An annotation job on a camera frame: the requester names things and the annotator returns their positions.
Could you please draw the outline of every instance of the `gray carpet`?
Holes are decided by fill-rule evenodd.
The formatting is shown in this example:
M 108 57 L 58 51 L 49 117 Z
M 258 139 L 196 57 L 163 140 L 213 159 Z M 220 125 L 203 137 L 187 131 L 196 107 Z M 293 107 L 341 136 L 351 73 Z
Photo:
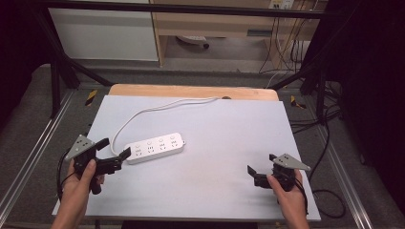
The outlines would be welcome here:
M 271 75 L 249 73 L 178 73 L 152 71 L 98 71 L 102 76 L 119 83 L 137 84 L 173 84 L 198 86 L 253 87 L 266 86 Z M 289 119 L 311 119 L 308 109 L 290 106 L 291 94 L 297 101 L 305 100 L 297 93 L 299 82 L 279 92 L 285 102 Z M 28 222 L 51 224 L 51 212 L 56 203 L 55 174 L 59 157 L 65 149 L 72 146 L 79 134 L 90 130 L 102 96 L 108 88 L 98 89 L 90 107 L 84 106 L 92 89 L 83 88 L 75 92 L 72 104 L 63 120 L 53 134 L 52 140 L 39 159 L 30 180 L 21 196 L 16 201 L 7 223 Z M 50 77 L 47 71 L 38 71 L 20 106 L 13 112 L 7 126 L 0 133 L 0 159 L 2 162 L 0 177 L 0 196 L 10 187 L 19 169 L 25 162 L 36 140 L 44 130 L 51 113 Z M 330 122 L 330 137 L 339 153 L 362 203 L 372 221 L 374 228 L 405 228 L 405 219 L 396 208 L 390 195 L 385 190 L 377 173 L 372 167 L 360 163 L 356 147 L 346 128 L 345 120 L 335 119 Z M 320 156 L 324 143 L 316 128 L 295 135 L 301 157 L 309 166 L 313 166 Z M 318 167 L 311 186 L 313 189 L 329 189 L 343 198 L 328 158 L 325 157 Z M 316 200 L 320 208 L 330 214 L 339 214 L 340 203 L 328 195 L 319 195 Z M 312 222 L 313 228 L 356 228 L 350 209 L 341 219 L 331 219 L 321 215 L 320 222 Z M 101 224 L 121 224 L 121 221 L 102 221 Z

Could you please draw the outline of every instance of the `person's right hand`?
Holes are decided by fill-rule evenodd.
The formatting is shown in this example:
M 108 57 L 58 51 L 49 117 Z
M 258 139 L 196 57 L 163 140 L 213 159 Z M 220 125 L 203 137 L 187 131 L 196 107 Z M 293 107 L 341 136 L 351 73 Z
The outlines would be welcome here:
M 298 170 L 294 172 L 295 177 L 302 183 L 303 177 L 301 173 Z M 309 228 L 304 196 L 298 187 L 294 186 L 291 191 L 286 192 L 274 176 L 267 175 L 267 180 L 280 203 L 288 228 Z

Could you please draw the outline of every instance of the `white power strip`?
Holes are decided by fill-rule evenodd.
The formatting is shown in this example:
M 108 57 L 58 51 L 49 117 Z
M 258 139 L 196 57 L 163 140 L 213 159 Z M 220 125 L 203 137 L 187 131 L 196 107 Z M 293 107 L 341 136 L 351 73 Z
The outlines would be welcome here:
M 163 156 L 182 152 L 185 142 L 179 133 L 162 135 L 154 138 L 127 144 L 124 149 L 131 147 L 131 155 L 127 158 L 129 164 L 137 164 Z

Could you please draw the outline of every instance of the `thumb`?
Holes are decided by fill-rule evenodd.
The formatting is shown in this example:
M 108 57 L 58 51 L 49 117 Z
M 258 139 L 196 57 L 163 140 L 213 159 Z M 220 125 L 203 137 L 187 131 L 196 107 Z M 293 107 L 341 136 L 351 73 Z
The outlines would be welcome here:
M 80 183 L 82 183 L 82 185 L 89 186 L 90 181 L 92 181 L 95 172 L 96 172 L 96 161 L 91 159 L 87 164 L 83 174 L 81 175 Z
M 277 198 L 285 192 L 284 189 L 281 187 L 280 182 L 273 175 L 267 175 L 267 180 Z

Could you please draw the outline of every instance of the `floor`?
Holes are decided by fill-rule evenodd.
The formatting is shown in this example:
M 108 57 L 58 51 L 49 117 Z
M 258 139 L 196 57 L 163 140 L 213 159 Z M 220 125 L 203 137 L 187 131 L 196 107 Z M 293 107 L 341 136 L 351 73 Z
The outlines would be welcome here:
M 84 61 L 89 68 L 103 77 L 119 83 L 139 84 L 177 84 L 198 86 L 227 86 L 227 87 L 252 87 L 264 88 L 278 82 L 293 71 L 272 71 L 257 74 L 258 72 L 272 70 L 271 62 L 266 61 L 265 43 L 260 40 L 244 40 L 229 38 L 208 38 L 210 48 L 196 47 L 182 43 L 175 37 L 169 39 L 165 65 L 160 67 L 157 63 L 139 62 L 111 62 Z M 0 196 L 8 197 L 12 191 L 19 197 L 14 202 L 0 204 L 3 219 L 7 215 L 7 228 L 16 226 L 20 228 L 46 228 L 52 222 L 50 215 L 56 201 L 53 179 L 55 162 L 58 161 L 60 146 L 69 145 L 75 140 L 77 133 L 86 133 L 91 128 L 97 107 L 101 103 L 102 95 L 108 93 L 108 88 L 100 87 L 89 78 L 81 75 L 83 82 L 79 90 L 68 91 L 72 103 L 64 111 L 64 118 L 59 120 L 58 127 L 48 133 L 50 139 L 43 148 L 35 145 L 38 138 L 43 137 L 42 132 L 47 125 L 51 113 L 50 87 L 48 69 L 42 68 L 34 74 L 35 84 L 27 91 L 22 103 L 13 112 L 9 124 L 0 133 L 1 160 L 12 161 L 9 167 L 1 169 Z M 289 119 L 311 119 L 313 103 L 312 96 L 299 94 L 298 80 L 278 92 L 280 99 L 285 102 Z M 92 106 L 83 106 L 89 92 L 98 89 L 97 97 Z M 291 96 L 296 97 L 296 102 L 308 106 L 302 109 L 291 106 Z M 315 164 L 320 152 L 323 150 L 325 129 L 313 127 L 305 132 L 296 134 L 295 140 L 303 161 Z M 344 199 L 347 213 L 341 219 L 331 219 L 322 216 L 321 222 L 311 224 L 313 228 L 405 228 L 405 219 L 395 208 L 394 202 L 379 181 L 375 170 L 363 166 L 357 153 L 355 144 L 348 134 L 344 119 L 336 118 L 330 122 L 330 137 L 332 149 L 328 156 L 322 160 L 317 174 L 314 176 L 314 189 L 330 189 Z M 33 149 L 39 156 L 32 154 Z M 343 161 L 344 171 L 347 172 L 355 197 L 359 198 L 360 206 L 364 208 L 365 216 L 358 216 L 351 208 L 352 199 L 345 196 L 347 189 L 345 183 L 340 181 L 338 166 L 333 166 L 333 152 Z M 31 173 L 30 178 L 16 179 L 21 168 L 26 168 Z M 340 214 L 339 201 L 328 195 L 317 195 L 320 208 L 331 214 Z M 373 227 L 359 226 L 357 220 L 369 219 Z M 110 223 L 105 228 L 118 228 L 120 222 L 103 221 Z M 272 222 L 261 224 L 260 228 L 279 228 Z

